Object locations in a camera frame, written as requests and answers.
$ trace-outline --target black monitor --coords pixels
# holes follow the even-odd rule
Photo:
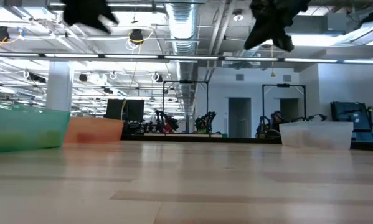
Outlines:
[[[105,118],[121,119],[121,108],[124,100],[110,99],[107,102]],[[123,120],[142,121],[144,100],[126,100],[123,108]]]

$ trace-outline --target white pillar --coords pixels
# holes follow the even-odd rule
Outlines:
[[[50,62],[47,109],[71,111],[74,71],[70,62]]]

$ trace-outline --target black metal frame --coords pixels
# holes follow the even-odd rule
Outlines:
[[[163,111],[164,111],[164,97],[165,97],[165,91],[166,91],[166,83],[179,83],[179,84],[193,84],[193,83],[205,83],[207,85],[207,108],[205,109],[205,113],[207,114],[209,112],[209,82],[208,81],[188,81],[188,80],[180,80],[180,81],[163,81]]]
[[[262,116],[265,116],[265,87],[275,86],[278,88],[302,87],[304,94],[304,119],[306,119],[306,86],[305,85],[291,85],[291,84],[263,84],[262,85]]]

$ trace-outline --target silver air duct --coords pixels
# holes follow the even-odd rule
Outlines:
[[[173,39],[195,39],[197,36],[197,4],[166,4],[167,14],[169,16],[169,30]],[[196,54],[197,44],[193,42],[172,42],[172,49],[176,55],[194,55]],[[197,64],[181,63],[176,65],[178,80],[196,80]],[[181,85],[181,95],[185,113],[190,113],[190,107],[193,105],[192,90],[195,86]]]

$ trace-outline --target door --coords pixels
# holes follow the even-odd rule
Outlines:
[[[251,137],[251,98],[229,98],[228,134],[230,138]]]
[[[280,111],[283,119],[290,121],[294,118],[298,118],[298,99],[280,99]]]

